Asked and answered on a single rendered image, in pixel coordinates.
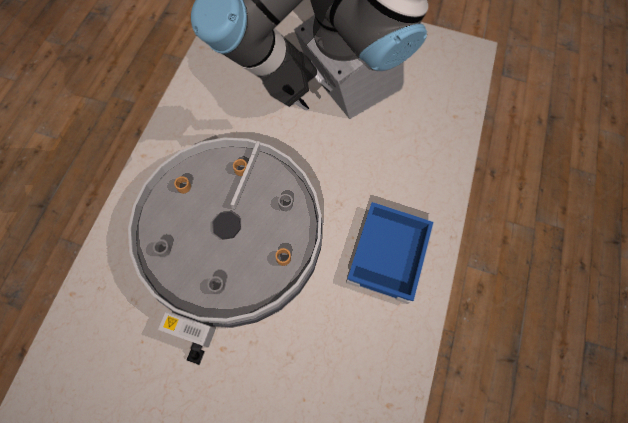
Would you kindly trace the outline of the grey metal ring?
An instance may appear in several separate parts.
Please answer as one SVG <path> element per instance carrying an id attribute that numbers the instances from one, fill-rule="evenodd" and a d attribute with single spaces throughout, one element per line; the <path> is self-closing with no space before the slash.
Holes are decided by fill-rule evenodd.
<path id="1" fill-rule="evenodd" d="M 221 287 L 218 290 L 212 290 L 211 288 L 212 283 L 217 280 L 221 281 Z M 225 283 L 222 281 L 220 277 L 217 277 L 217 276 L 210 278 L 207 285 L 208 285 L 209 290 L 213 292 L 214 294 L 220 294 L 221 292 L 223 292 L 225 288 Z"/>
<path id="2" fill-rule="evenodd" d="M 165 249 L 165 251 L 163 251 L 163 252 L 157 252 L 157 251 L 158 251 L 158 249 L 159 249 L 159 247 L 160 247 L 161 245 L 165 244 L 165 243 L 166 243 L 166 249 Z M 168 244 L 165 240 L 158 240 L 158 241 L 156 241 L 156 242 L 154 243 L 154 245 L 153 245 L 153 250 L 154 250 L 154 252 L 155 252 L 156 254 L 158 254 L 159 256 L 161 256 L 161 257 L 166 257 L 166 256 L 168 256 L 168 255 L 170 254 L 170 252 L 171 252 L 171 246 L 170 246 L 170 245 L 169 245 L 169 244 Z"/>
<path id="3" fill-rule="evenodd" d="M 289 201 L 291 202 L 291 203 L 290 203 L 289 205 L 287 205 L 287 206 L 283 206 L 283 205 L 281 204 L 281 201 L 283 201 L 283 200 L 285 200 L 285 199 L 287 199 L 287 200 L 289 200 Z M 280 209 L 281 209 L 281 210 L 283 210 L 283 211 L 289 211 L 289 210 L 293 207 L 293 199 L 292 199 L 292 197 L 291 197 L 290 195 L 288 195 L 288 194 L 283 194 L 283 195 L 281 195 L 281 196 L 279 197 L 279 199 L 278 199 L 278 203 L 279 203 L 279 207 L 280 207 Z"/>

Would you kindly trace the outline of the blue crate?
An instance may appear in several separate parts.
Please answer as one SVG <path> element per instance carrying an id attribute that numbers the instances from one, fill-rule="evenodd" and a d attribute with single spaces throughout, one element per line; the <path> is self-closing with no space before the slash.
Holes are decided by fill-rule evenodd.
<path id="1" fill-rule="evenodd" d="M 371 202 L 346 283 L 414 301 L 433 223 Z"/>

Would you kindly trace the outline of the bronze bushing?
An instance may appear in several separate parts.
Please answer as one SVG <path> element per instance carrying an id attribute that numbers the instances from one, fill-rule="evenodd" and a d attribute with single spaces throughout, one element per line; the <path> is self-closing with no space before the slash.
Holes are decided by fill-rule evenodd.
<path id="1" fill-rule="evenodd" d="M 179 188 L 179 185 L 180 185 L 181 183 L 183 183 L 183 182 L 186 182 L 186 183 L 187 183 L 187 184 L 186 184 L 186 186 L 185 186 L 185 187 L 183 187 L 183 188 Z M 175 180 L 174 185 L 175 185 L 176 189 L 177 189 L 180 193 L 182 193 L 182 194 L 185 194 L 185 193 L 189 192 L 189 191 L 190 191 L 190 189 L 191 189 L 191 184 L 190 184 L 190 182 L 188 181 L 188 179 L 187 179 L 186 177 L 183 177 L 183 176 L 178 177 L 178 178 Z"/>
<path id="2" fill-rule="evenodd" d="M 278 259 L 278 256 L 279 256 L 279 254 L 281 254 L 281 253 L 286 253 L 286 254 L 288 254 L 288 255 L 289 255 L 288 260 L 286 260 L 286 261 L 280 261 L 280 260 Z M 277 263 L 278 263 L 279 265 L 282 265 L 282 266 L 288 265 L 288 264 L 290 263 L 290 261 L 291 261 L 291 254 L 290 254 L 289 250 L 287 250 L 287 249 L 285 249 L 285 248 L 279 249 L 279 250 L 276 252 L 276 261 L 277 261 Z"/>
<path id="3" fill-rule="evenodd" d="M 244 165 L 244 166 L 246 165 L 246 166 L 245 166 L 245 168 L 244 168 L 243 170 L 237 170 L 236 168 L 237 168 L 238 166 L 240 166 L 240 165 Z M 233 168 L 234 168 L 234 171 L 235 171 L 236 175 L 238 175 L 238 176 L 243 176 L 243 173 L 244 173 L 244 171 L 245 171 L 246 167 L 247 167 L 247 163 L 246 163 L 246 161 L 245 161 L 245 160 L 243 160 L 243 159 L 238 159 L 238 160 L 236 160 L 236 161 L 233 163 Z"/>

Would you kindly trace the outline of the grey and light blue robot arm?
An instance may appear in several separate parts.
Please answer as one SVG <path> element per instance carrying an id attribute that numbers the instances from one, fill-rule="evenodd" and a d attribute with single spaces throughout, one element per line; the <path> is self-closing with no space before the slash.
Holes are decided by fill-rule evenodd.
<path id="1" fill-rule="evenodd" d="M 215 52 L 243 67 L 256 67 L 274 49 L 273 29 L 302 1 L 195 0 L 191 24 Z M 310 1 L 316 45 L 334 60 L 360 58 L 371 69 L 385 71 L 411 57 L 427 37 L 421 24 L 427 0 Z"/>

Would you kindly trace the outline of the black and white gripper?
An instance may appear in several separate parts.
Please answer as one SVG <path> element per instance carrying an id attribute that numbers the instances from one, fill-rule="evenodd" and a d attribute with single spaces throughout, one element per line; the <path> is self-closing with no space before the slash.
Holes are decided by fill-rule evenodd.
<path id="1" fill-rule="evenodd" d="M 301 97 L 309 91 L 308 82 L 311 79 L 315 77 L 329 92 L 333 89 L 303 52 L 300 52 L 275 28 L 273 30 L 275 46 L 270 57 L 256 67 L 240 66 L 252 74 L 261 75 L 258 77 L 263 81 L 262 84 L 270 96 L 288 107 L 296 104 L 307 111 L 309 107 Z"/>

